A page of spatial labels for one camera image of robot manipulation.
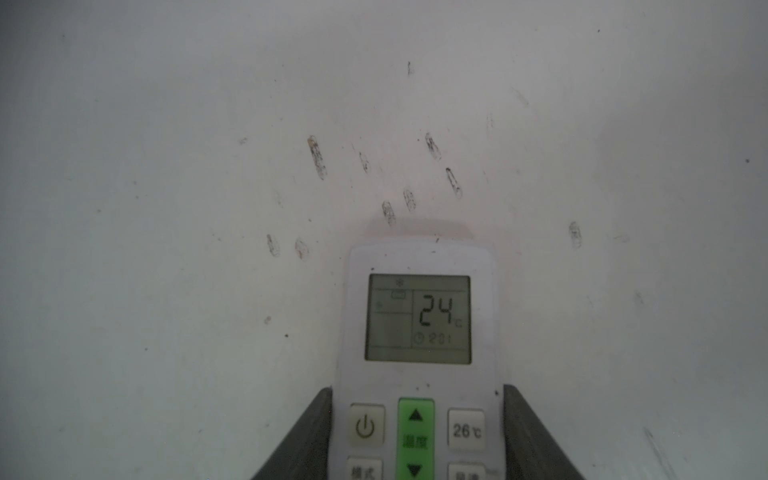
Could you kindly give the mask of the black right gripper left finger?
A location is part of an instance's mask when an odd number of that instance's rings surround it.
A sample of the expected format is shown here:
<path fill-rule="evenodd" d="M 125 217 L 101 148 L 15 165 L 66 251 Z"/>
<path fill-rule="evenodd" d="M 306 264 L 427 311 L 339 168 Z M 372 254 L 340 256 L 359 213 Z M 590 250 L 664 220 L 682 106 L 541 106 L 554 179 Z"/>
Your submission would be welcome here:
<path fill-rule="evenodd" d="M 332 429 L 331 387 L 322 388 L 252 480 L 326 480 Z"/>

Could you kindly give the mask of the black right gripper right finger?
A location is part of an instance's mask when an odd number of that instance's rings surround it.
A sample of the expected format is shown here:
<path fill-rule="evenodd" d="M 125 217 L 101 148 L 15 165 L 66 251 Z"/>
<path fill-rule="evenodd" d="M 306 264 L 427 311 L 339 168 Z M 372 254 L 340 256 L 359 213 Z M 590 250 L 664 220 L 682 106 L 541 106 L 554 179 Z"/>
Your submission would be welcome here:
<path fill-rule="evenodd" d="M 503 386 L 507 480 L 584 480 L 520 390 Z"/>

